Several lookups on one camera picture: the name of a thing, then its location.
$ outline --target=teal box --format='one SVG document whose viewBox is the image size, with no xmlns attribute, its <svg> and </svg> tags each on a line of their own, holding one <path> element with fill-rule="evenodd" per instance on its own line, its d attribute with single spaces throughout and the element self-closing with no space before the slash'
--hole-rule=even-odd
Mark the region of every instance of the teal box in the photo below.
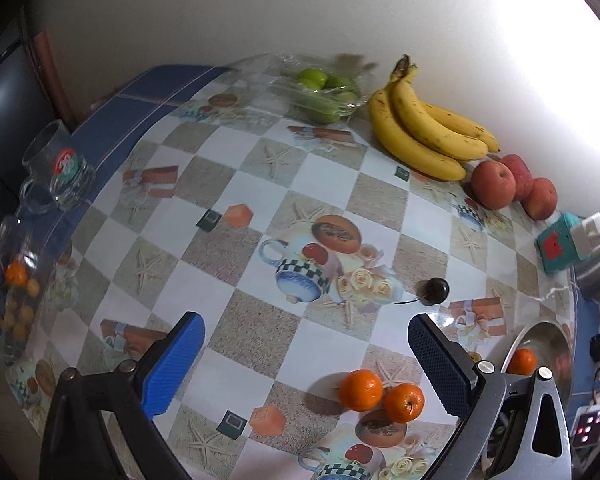
<svg viewBox="0 0 600 480">
<path fill-rule="evenodd" d="M 572 213 L 561 213 L 558 221 L 536 238 L 544 272 L 558 272 L 580 261 L 571 239 L 571 228 L 581 222 L 582 219 Z"/>
</svg>

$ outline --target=metal bolt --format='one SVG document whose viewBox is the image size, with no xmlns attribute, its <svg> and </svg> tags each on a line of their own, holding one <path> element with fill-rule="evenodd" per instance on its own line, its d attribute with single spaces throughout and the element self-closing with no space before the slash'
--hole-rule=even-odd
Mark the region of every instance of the metal bolt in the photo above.
<svg viewBox="0 0 600 480">
<path fill-rule="evenodd" d="M 76 372 L 77 370 L 75 368 L 67 368 L 64 372 L 60 374 L 60 377 L 62 377 L 62 379 L 65 381 L 70 381 L 75 377 Z"/>
<path fill-rule="evenodd" d="M 118 365 L 118 370 L 120 370 L 122 373 L 129 374 L 136 369 L 137 364 L 138 363 L 133 359 L 127 359 Z"/>
<path fill-rule="evenodd" d="M 546 366 L 541 366 L 538 368 L 538 375 L 540 376 L 541 379 L 548 381 L 549 379 L 551 379 L 554 375 L 551 373 L 551 370 L 549 370 L 549 368 L 547 368 Z"/>
<path fill-rule="evenodd" d="M 480 361 L 478 363 L 478 370 L 480 370 L 483 374 L 493 374 L 495 369 L 495 366 L 493 366 L 493 364 L 491 364 L 489 361 Z"/>
</svg>

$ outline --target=printed orange cube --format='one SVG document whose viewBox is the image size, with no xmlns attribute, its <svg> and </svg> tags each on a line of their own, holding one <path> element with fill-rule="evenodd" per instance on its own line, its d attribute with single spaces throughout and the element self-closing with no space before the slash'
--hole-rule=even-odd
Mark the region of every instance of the printed orange cube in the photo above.
<svg viewBox="0 0 600 480">
<path fill-rule="evenodd" d="M 282 435 L 285 431 L 286 417 L 277 406 L 255 408 L 251 413 L 249 425 L 262 436 Z"/>
<path fill-rule="evenodd" d="M 231 205 L 222 217 L 231 227 L 247 227 L 251 222 L 253 212 L 246 204 Z"/>
</svg>

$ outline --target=black gripper pad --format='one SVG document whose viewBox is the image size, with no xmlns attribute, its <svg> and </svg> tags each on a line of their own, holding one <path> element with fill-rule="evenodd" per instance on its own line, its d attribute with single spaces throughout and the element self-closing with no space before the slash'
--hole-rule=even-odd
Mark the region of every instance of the black gripper pad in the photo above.
<svg viewBox="0 0 600 480">
<path fill-rule="evenodd" d="M 449 341 L 427 314 L 411 318 L 407 336 L 446 412 L 468 416 L 478 383 L 471 358 L 458 343 Z"/>
</svg>

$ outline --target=blue gripper pad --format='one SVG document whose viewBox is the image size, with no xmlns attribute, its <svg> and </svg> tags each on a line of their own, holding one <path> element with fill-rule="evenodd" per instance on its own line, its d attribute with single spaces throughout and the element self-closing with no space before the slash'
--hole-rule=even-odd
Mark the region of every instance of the blue gripper pad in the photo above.
<svg viewBox="0 0 600 480">
<path fill-rule="evenodd" d="M 446 412 L 468 416 L 478 383 L 471 358 L 458 343 L 449 341 L 427 314 L 411 318 L 407 336 Z"/>
<path fill-rule="evenodd" d="M 202 316 L 186 312 L 168 336 L 152 344 L 140 359 L 134 386 L 149 420 L 167 411 L 204 341 Z"/>
</svg>

